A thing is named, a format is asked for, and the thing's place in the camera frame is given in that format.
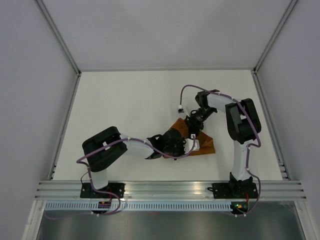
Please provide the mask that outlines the orange-brown cloth napkin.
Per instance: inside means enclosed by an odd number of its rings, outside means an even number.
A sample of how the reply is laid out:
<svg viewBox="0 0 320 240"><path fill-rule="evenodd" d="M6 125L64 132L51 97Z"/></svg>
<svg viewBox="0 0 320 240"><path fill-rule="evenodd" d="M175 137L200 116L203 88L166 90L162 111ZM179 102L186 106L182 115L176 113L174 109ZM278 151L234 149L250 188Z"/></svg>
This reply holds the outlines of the orange-brown cloth napkin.
<svg viewBox="0 0 320 240"><path fill-rule="evenodd" d="M188 135L188 127L182 118L178 118L178 120L171 126L170 129L177 129L185 139L191 137L191 135ZM203 131L199 135L196 135L196 139L199 140L200 149L198 151L193 151L190 155L184 155L199 156L214 154L216 152L213 138L205 134Z"/></svg>

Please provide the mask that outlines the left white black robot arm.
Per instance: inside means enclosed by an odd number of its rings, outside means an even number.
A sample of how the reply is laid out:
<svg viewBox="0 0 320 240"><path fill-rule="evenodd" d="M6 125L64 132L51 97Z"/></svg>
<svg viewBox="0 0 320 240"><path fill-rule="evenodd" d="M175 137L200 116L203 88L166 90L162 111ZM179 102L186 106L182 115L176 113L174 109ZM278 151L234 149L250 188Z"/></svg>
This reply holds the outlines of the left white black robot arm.
<svg viewBox="0 0 320 240"><path fill-rule="evenodd" d="M111 126L82 143L92 184L91 191L98 198L108 195L107 168L124 155L147 160L161 157L180 159L191 153L194 143L194 136L185 138L175 128L164 134L138 139L124 135L117 127Z"/></svg>

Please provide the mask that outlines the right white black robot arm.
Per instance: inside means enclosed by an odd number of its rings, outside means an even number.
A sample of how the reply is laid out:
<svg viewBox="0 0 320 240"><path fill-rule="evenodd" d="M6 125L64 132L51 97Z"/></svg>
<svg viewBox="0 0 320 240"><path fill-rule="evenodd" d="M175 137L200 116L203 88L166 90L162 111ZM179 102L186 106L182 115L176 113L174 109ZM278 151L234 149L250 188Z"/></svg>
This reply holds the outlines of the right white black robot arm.
<svg viewBox="0 0 320 240"><path fill-rule="evenodd" d="M228 183L214 183L211 187L214 197L255 199L260 187L253 182L258 179L249 170L250 147L261 146L259 133L261 122L252 99L236 100L218 90L203 90L195 96L199 108L193 110L184 122L188 134L199 136L208 117L221 111L225 113L227 131L233 140L233 166Z"/></svg>

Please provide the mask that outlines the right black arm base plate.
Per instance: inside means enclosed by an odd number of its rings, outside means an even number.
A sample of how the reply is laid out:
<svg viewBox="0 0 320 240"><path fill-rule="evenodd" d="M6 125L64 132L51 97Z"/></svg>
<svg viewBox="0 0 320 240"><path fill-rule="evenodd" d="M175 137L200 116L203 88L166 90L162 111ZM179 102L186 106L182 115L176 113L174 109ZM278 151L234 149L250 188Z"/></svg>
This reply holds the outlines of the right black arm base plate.
<svg viewBox="0 0 320 240"><path fill-rule="evenodd" d="M245 186L231 186L228 182L213 183L212 193L215 199L256 199L258 197L255 183Z"/></svg>

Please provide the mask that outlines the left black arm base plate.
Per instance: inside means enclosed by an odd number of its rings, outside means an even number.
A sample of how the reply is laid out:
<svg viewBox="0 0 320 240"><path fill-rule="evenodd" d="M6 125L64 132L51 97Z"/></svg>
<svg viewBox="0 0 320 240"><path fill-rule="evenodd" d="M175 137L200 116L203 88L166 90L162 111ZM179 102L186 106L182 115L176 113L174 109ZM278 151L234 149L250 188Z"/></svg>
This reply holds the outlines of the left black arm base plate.
<svg viewBox="0 0 320 240"><path fill-rule="evenodd" d="M81 199L110 199L115 198L117 195L120 199L124 197L125 184L124 183L109 183L106 187L99 189L101 192L96 192L93 190L89 182L83 183L80 190Z"/></svg>

